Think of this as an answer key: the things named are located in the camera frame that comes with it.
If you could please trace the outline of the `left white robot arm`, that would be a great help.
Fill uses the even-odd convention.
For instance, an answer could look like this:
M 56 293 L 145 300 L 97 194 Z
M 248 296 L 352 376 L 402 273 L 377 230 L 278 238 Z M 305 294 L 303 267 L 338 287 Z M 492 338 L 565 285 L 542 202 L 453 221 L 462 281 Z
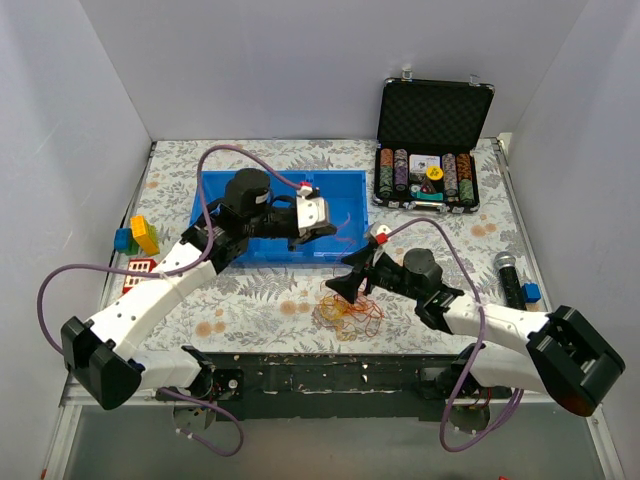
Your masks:
M 193 291 L 243 255 L 252 238 L 284 239 L 288 248 L 336 233 L 329 204 L 318 189 L 298 185 L 287 206 L 270 198 L 271 178 L 258 169 L 238 171 L 223 197 L 202 214 L 144 280 L 102 311 L 61 329 L 65 365 L 105 410 L 144 389 L 175 388 L 193 400 L 214 389 L 211 361 L 197 349 L 142 351 L 155 326 Z

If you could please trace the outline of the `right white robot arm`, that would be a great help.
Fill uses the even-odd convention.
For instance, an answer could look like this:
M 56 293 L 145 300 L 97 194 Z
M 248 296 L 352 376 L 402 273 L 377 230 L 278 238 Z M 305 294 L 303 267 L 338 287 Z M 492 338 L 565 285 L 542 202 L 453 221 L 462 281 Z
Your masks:
M 383 248 L 367 246 L 343 262 L 350 273 L 326 285 L 344 300 L 354 302 L 379 287 L 415 301 L 415 313 L 428 328 L 482 341 L 477 356 L 458 363 L 452 373 L 453 387 L 464 397 L 486 387 L 528 390 L 588 417 L 625 371 L 622 357 L 578 310 L 482 305 L 443 282 L 428 249 L 411 249 L 396 263 Z

